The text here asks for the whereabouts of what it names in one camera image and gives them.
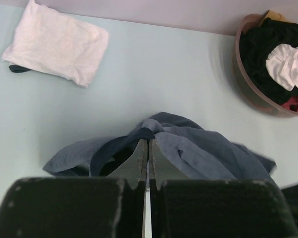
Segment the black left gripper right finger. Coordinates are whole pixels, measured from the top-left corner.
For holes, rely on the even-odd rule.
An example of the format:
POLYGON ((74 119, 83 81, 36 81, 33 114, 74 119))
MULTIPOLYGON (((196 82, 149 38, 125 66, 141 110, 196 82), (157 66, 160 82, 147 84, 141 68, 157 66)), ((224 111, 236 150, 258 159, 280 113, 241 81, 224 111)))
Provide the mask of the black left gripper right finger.
POLYGON ((298 238, 281 191, 266 180, 196 180, 149 143, 155 238, 298 238))

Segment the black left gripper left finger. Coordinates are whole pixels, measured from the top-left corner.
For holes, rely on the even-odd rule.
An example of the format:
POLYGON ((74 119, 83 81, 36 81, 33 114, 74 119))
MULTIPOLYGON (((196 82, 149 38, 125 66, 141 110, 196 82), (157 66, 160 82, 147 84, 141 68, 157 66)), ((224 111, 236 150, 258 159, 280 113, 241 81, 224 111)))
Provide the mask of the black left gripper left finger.
POLYGON ((25 177, 0 206, 0 238, 142 238, 147 142, 106 177, 25 177))

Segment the white graphic tank top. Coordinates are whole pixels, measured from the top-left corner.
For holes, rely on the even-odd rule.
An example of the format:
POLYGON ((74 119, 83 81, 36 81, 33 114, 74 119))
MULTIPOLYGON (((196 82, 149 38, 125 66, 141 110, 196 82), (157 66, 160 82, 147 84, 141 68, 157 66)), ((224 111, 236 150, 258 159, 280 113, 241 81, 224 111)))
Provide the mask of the white graphic tank top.
POLYGON ((105 29, 31 0, 1 59, 87 88, 96 76, 108 41, 105 29))

